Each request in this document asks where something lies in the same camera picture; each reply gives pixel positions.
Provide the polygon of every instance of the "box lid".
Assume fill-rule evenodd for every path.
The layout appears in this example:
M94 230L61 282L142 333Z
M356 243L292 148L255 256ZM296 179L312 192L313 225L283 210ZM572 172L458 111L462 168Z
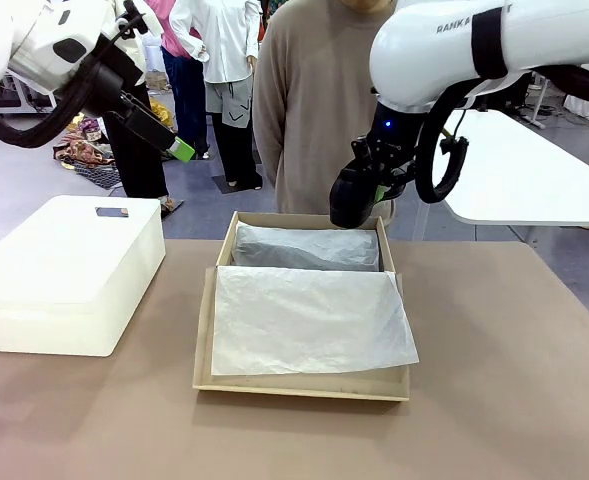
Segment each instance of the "box lid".
M97 208L127 209L128 217ZM156 199L52 198L0 242L0 301L86 303L154 216Z

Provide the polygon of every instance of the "gray floor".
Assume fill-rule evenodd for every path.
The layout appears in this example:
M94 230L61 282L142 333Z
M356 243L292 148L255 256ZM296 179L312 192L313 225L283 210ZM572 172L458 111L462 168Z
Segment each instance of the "gray floor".
M163 102L171 104L164 95ZM558 105L558 99L549 102ZM589 122L572 115L544 118L545 130L536 130L583 161L589 162ZM165 163L172 196L185 204L164 222L167 238L221 239L235 210L274 211L274 192L262 191L221 195L211 180L221 175L214 139L212 159L183 164ZM51 159L51 148L26 151L0 143L0 238L48 198L58 194L107 195L87 180L63 170ZM413 187L398 200L398 217L389 228L395 240L409 240L413 230L418 197ZM516 240L507 227L478 227L452 218L443 206L431 209L426 240ZM538 246L541 257L589 309L589 230L552 228Z

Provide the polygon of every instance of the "white wrapping paper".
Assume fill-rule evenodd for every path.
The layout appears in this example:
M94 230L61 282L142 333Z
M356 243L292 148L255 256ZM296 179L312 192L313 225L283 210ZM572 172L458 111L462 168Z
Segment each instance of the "white wrapping paper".
M371 230L290 230L239 222L232 252L245 267L378 272L378 236Z
M392 273L218 268L212 375L343 373L416 362Z

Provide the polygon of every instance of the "person in beige sweater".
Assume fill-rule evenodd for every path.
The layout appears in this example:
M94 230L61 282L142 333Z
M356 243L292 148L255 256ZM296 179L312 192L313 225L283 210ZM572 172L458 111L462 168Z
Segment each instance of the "person in beige sweater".
M390 0L289 0L270 20L254 84L254 135L281 213L329 214L329 196L372 125L369 54ZM372 215L389 221L391 202Z

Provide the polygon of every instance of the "gray shorts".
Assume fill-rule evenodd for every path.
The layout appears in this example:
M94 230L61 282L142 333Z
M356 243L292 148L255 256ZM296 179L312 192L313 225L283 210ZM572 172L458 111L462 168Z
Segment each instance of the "gray shorts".
M205 82L205 108L209 113L222 113L223 123L245 128L252 111L253 76L228 83Z

